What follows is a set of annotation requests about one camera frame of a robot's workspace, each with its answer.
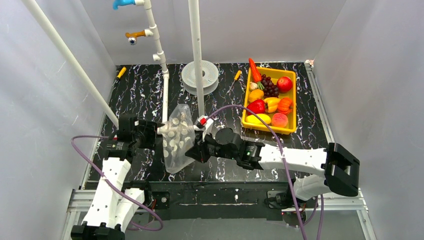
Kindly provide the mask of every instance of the white wall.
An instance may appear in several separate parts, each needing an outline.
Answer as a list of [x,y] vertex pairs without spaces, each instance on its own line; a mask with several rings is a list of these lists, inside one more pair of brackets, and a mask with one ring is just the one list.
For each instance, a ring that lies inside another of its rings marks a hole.
[[348,0],[315,59],[378,239],[423,239],[424,1]]
[[[38,3],[107,98],[115,66],[81,2]],[[86,168],[70,139],[96,134],[103,112],[19,0],[2,2],[0,56],[0,239],[57,240]]]
[[[202,57],[214,63],[313,59],[346,0],[200,0]],[[154,64],[152,38],[131,46],[126,32],[148,28],[143,7],[82,1],[116,65]],[[193,61],[187,0],[152,0],[168,63]]]

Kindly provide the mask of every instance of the yellow plastic basket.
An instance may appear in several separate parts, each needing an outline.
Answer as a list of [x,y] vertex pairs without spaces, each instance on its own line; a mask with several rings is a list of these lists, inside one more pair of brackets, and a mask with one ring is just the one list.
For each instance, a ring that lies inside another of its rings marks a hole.
[[[244,106],[247,107],[249,105],[248,97],[250,94],[249,86],[251,82],[253,82],[253,76],[251,73],[251,68],[249,68],[249,74],[247,76],[247,87],[246,87],[246,96],[244,98]],[[291,134],[296,132],[296,128],[298,127],[298,122],[296,120],[296,73],[294,71],[286,71],[286,70],[279,70],[279,69],[272,69],[272,68],[265,68],[265,67],[258,67],[257,70],[260,72],[261,75],[265,74],[267,77],[271,77],[271,81],[276,84],[277,80],[281,77],[289,77],[291,81],[293,82],[293,87],[289,92],[286,93],[280,93],[278,98],[290,98],[293,101],[293,111],[288,114],[288,125],[287,127],[276,127],[271,126],[271,129],[274,130],[276,133],[280,134]],[[271,118],[273,117],[274,113],[266,113]],[[261,131],[267,131],[269,132],[268,128],[263,124],[254,124],[246,122],[246,110],[243,110],[243,115],[241,117],[241,124],[243,127],[248,129],[256,129]]]

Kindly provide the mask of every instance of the red apple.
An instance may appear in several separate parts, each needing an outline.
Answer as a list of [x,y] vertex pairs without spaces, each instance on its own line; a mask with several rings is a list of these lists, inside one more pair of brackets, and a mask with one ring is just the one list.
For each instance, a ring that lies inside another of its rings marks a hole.
[[293,82],[290,77],[282,76],[277,81],[277,87],[281,93],[285,94],[292,89]]

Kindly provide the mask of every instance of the black marble surface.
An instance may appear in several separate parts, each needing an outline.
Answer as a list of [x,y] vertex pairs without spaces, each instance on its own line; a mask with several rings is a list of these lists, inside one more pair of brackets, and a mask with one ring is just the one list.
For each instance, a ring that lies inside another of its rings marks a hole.
[[[186,92],[182,85],[181,72],[185,64],[168,65],[170,79],[168,89],[168,115],[177,104],[188,104],[192,119],[198,117],[197,97]],[[226,105],[244,103],[249,65],[247,63],[216,64],[219,70],[217,89],[204,97],[205,112],[210,114]],[[283,69],[296,72],[297,75],[297,131],[284,135],[279,134],[284,147],[295,149],[316,149],[327,146],[324,128],[313,97],[305,65],[300,62],[262,63],[261,67]],[[115,82],[110,99],[110,107],[119,117],[125,113],[138,114],[148,121],[161,122],[163,78],[160,65],[127,65],[127,72],[120,81]],[[238,70],[242,74],[233,88],[234,76]],[[212,134],[225,127],[233,128],[245,139],[276,145],[274,137],[269,132],[251,130],[241,127],[242,111],[228,109],[220,112],[214,119]],[[109,136],[115,131],[112,122],[106,117],[102,128],[102,136]],[[246,182],[246,181],[278,181],[286,182],[287,177],[282,169],[245,170],[236,165],[235,161],[221,160],[211,157],[205,163],[193,162],[176,174],[166,172],[162,146],[156,150],[140,149],[133,159],[131,170],[126,181],[181,181],[181,182]],[[101,167],[104,144],[98,145],[94,162]],[[292,172],[291,177],[304,175]],[[92,169],[89,181],[97,181],[99,174]]]

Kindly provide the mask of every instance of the white tube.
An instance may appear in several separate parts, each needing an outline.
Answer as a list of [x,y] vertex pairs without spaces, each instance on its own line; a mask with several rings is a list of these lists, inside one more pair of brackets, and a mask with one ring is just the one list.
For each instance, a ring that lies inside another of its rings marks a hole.
[[84,71],[83,67],[78,63],[78,60],[72,54],[71,50],[68,48],[64,40],[61,38],[59,33],[56,31],[55,27],[49,21],[47,16],[44,14],[43,10],[37,4],[35,0],[22,0],[22,3],[25,4],[26,8],[31,12],[32,16],[42,27],[44,32],[54,43],[56,48],[62,53],[66,61],[75,69],[76,73],[79,75],[79,79],[85,85],[87,90],[92,94],[94,99],[100,104],[101,108],[104,110],[106,115],[112,121],[112,123],[118,128],[118,118],[109,107],[108,103],[103,99],[102,95],[94,86],[93,82],[90,80],[87,73]]
[[194,73],[196,75],[197,105],[199,116],[205,115],[203,94],[202,46],[200,42],[199,0],[188,0],[190,13],[191,44],[193,45]]
[[168,121],[168,81],[169,72],[163,73],[163,105],[162,105],[162,123]]
[[168,121],[168,84],[170,73],[167,68],[167,59],[162,50],[161,40],[159,36],[158,26],[155,23],[155,18],[152,12],[152,3],[150,0],[144,0],[144,9],[146,10],[148,27],[153,32],[154,44],[156,45],[156,54],[153,55],[155,61],[160,61],[163,75],[163,105],[162,105],[162,123]]

